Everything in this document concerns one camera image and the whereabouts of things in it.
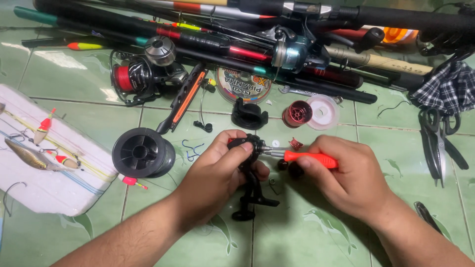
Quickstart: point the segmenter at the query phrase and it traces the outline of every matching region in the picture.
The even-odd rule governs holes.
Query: hand
[[[228,150],[229,138],[243,138],[241,130],[227,130],[216,136],[213,143],[193,163],[178,188],[172,193],[179,202],[180,217],[184,228],[205,224],[216,215],[236,191],[246,183],[245,176],[237,169],[252,153],[247,142]],[[267,180],[270,170],[262,162],[253,165],[257,177]]]
[[[338,169],[331,170],[311,157],[301,157],[297,163],[341,211],[371,226],[382,220],[389,205],[400,200],[389,188],[376,156],[367,145],[320,135],[308,152],[338,160]]]

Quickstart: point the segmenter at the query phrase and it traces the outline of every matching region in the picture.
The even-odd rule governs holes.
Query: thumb
[[[253,149],[250,142],[233,147],[215,163],[215,166],[220,172],[232,174],[251,155]]]
[[[321,191],[325,193],[343,193],[343,187],[320,161],[308,156],[300,157],[296,161]]]

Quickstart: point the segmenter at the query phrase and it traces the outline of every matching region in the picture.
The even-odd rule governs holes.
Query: white gear
[[[280,142],[278,140],[272,141],[272,147],[280,147]]]

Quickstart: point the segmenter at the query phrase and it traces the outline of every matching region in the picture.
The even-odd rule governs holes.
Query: plaid cloth
[[[412,96],[443,114],[471,110],[475,107],[475,71],[463,61],[452,62],[437,70]]]

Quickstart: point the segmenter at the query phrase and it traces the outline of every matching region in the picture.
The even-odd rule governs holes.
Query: orange screwdriver handle
[[[336,159],[334,159],[330,156],[327,156],[325,154],[321,154],[321,153],[319,153],[319,154],[295,153],[295,152],[287,150],[284,153],[284,160],[286,162],[291,162],[291,161],[294,161],[297,158],[302,157],[302,156],[312,157],[312,158],[320,161],[320,163],[323,164],[323,166],[325,166],[328,169],[338,168],[338,161]]]

